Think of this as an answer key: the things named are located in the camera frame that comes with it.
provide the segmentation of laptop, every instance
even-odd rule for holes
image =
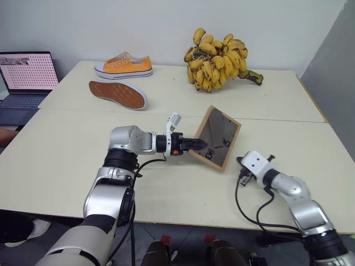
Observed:
[[[0,125],[25,125],[58,85],[50,52],[0,52],[0,73],[9,92],[0,102]]]

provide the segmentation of laptop screen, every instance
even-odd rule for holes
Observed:
[[[48,93],[58,84],[49,52],[0,53],[0,70],[10,93]]]

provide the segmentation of laptop keyboard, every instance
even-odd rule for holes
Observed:
[[[0,108],[36,109],[45,96],[11,95],[0,102]]]

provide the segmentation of bunch of bananas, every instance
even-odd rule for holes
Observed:
[[[263,76],[246,69],[248,50],[245,43],[228,34],[223,42],[214,40],[213,35],[204,36],[206,31],[198,28],[184,61],[187,62],[187,76],[196,90],[204,89],[208,93],[220,90],[230,78],[248,79],[261,85]]]

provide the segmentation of banana stem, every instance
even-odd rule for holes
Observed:
[[[245,70],[244,72],[239,73],[239,78],[240,79],[248,79],[250,81],[253,81],[257,85],[261,85],[264,77],[261,74],[258,74],[252,70]]]

